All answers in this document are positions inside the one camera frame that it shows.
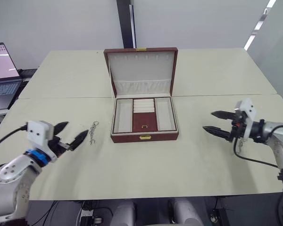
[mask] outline laptop keyboard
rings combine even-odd
[[[0,96],[13,94],[18,83],[0,84]]]

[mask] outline floor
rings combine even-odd
[[[209,214],[216,205],[225,208],[231,226],[265,226],[277,225],[276,201],[280,193],[238,195],[218,198],[216,197],[188,197],[194,205],[205,226],[212,224]],[[133,199],[137,206],[136,226],[152,224],[168,224],[167,202],[169,198],[144,198]],[[109,207],[114,212],[123,200],[100,200],[96,207]],[[45,212],[48,211],[53,201],[30,201],[26,220],[33,225]],[[35,226],[75,226],[82,201],[59,201],[53,206],[46,222],[42,218]],[[109,226],[111,213],[107,209],[95,210],[94,216],[102,217],[100,226]]]

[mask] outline laptop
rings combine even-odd
[[[0,109],[7,109],[21,84],[16,67],[3,42],[0,43]]]

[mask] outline white lining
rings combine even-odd
[[[108,53],[118,95],[170,93],[174,51]]]
[[[155,112],[154,99],[135,99],[133,113]]]
[[[147,135],[147,134],[166,134],[166,133],[178,133],[177,130],[169,131],[156,131],[156,132],[141,132],[141,133],[113,133],[113,136],[123,136],[123,135]]]
[[[156,93],[156,94],[117,94],[117,99],[127,99],[127,98],[148,98],[148,97],[170,97],[170,93]]]
[[[175,130],[171,99],[155,98],[158,130]]]
[[[114,133],[132,132],[132,99],[117,99]]]

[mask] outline tabletop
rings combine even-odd
[[[87,200],[144,197],[259,194],[282,191],[279,170],[237,158],[233,145],[202,129],[214,125],[229,131],[230,120],[210,113],[233,111],[237,101],[250,97],[256,121],[283,122],[279,95],[173,97],[179,127],[176,141],[114,144],[110,138],[112,98],[19,99],[0,125],[0,138],[27,120],[70,123],[59,136],[71,142],[99,121],[74,152],[65,152],[43,168],[31,189],[32,200]],[[30,147],[18,132],[0,144],[0,164]],[[249,140],[242,150],[249,158],[275,163],[272,150]]]
[[[243,48],[180,49],[173,96],[275,94]],[[103,50],[52,51],[19,98],[111,97]]]

